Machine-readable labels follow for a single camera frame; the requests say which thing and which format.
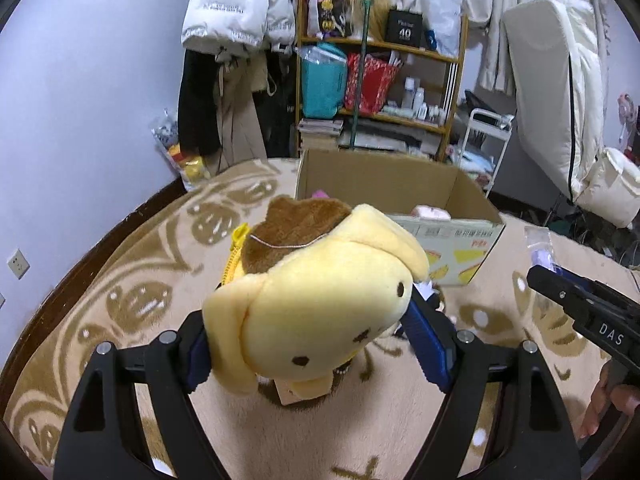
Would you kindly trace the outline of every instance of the cardboard box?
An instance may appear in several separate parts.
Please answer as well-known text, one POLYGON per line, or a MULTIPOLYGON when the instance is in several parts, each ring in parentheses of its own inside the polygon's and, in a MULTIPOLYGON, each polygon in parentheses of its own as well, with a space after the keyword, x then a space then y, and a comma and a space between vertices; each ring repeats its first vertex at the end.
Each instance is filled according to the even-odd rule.
POLYGON ((306 150, 296 198, 319 189, 351 206, 370 204, 411 232, 439 285, 470 282, 504 229, 498 210, 463 171, 419 157, 306 150), (416 205, 445 209, 452 220, 409 216, 416 205))

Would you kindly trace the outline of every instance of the wooden shelf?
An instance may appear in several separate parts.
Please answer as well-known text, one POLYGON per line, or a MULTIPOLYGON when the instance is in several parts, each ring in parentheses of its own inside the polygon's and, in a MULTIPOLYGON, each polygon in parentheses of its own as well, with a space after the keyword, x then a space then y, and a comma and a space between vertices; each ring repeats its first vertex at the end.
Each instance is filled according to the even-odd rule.
MULTIPOLYGON (((353 46, 360 46, 362 44, 360 40, 356 40, 354 38, 326 38, 325 40, 318 40, 318 38, 306 36, 300 38, 300 41, 302 43, 318 43, 319 41, 326 41, 328 43, 347 44, 353 46)), ((398 52, 406 52, 408 54, 414 54, 414 56, 428 57, 430 59, 443 61, 445 63, 459 62, 457 57, 442 56, 441 54, 432 52, 431 50, 421 50, 420 48, 415 48, 414 46, 404 46, 397 43, 387 43, 386 41, 367 41, 367 46, 373 48, 383 48, 385 50, 397 50, 398 52)))
MULTIPOLYGON (((353 112, 351 110, 347 110, 346 108, 340 108, 340 110, 338 110, 338 113, 341 115, 353 115, 353 112)), ((436 126, 436 124, 427 123, 425 121, 415 121, 413 119, 405 119, 402 117, 395 117, 393 115, 387 114, 366 114, 363 112, 360 112, 359 116, 376 121, 382 121, 383 123, 402 124, 402 126, 420 128, 422 130, 427 130, 428 132, 439 135, 444 135, 446 133, 446 130, 443 127, 436 126)))

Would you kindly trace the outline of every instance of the box label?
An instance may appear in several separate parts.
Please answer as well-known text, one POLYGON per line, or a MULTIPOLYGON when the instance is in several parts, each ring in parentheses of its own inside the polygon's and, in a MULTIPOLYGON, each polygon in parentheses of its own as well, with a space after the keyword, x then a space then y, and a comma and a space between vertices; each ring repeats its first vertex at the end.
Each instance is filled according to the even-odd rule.
POLYGON ((387 215, 418 240, 438 285, 466 285, 484 262, 504 228, 487 220, 427 220, 387 215))

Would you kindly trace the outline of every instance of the bottle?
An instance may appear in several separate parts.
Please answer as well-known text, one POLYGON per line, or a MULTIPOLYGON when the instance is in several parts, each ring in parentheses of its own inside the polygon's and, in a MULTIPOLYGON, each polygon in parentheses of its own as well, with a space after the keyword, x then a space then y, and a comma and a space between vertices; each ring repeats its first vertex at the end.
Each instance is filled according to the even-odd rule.
MULTIPOLYGON (((408 72, 412 72, 414 70, 414 64, 415 64, 415 56, 411 53, 408 53, 406 55, 406 61, 404 62, 404 65, 409 69, 408 72)), ((412 76, 411 79, 414 80, 414 88, 420 88, 420 78, 416 76, 412 76)))
POLYGON ((418 111, 420 111, 420 107, 422 106, 423 102, 424 102, 424 88, 418 88, 415 91, 415 96, 414 96, 414 116, 418 115, 418 111))
POLYGON ((420 109, 418 110, 417 118, 423 121, 427 118, 427 113, 428 113, 427 103, 422 103, 420 105, 420 109))
POLYGON ((440 123, 440 108, 432 106, 429 108, 429 122, 434 124, 440 123))
POLYGON ((402 98, 402 108, 411 110, 414 107, 415 80, 408 77, 404 80, 404 97, 402 98))

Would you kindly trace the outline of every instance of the yellow zipper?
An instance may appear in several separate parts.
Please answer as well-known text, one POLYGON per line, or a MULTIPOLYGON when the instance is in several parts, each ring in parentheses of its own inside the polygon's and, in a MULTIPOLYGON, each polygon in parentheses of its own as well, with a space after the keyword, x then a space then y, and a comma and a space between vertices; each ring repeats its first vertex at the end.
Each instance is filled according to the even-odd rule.
POLYGON ((242 253, 242 245, 246 236, 249 234, 249 224, 244 223, 234 229, 231 235, 231 254, 226 261, 225 270, 222 273, 222 285, 233 281, 236 269, 240 263, 240 256, 242 253))

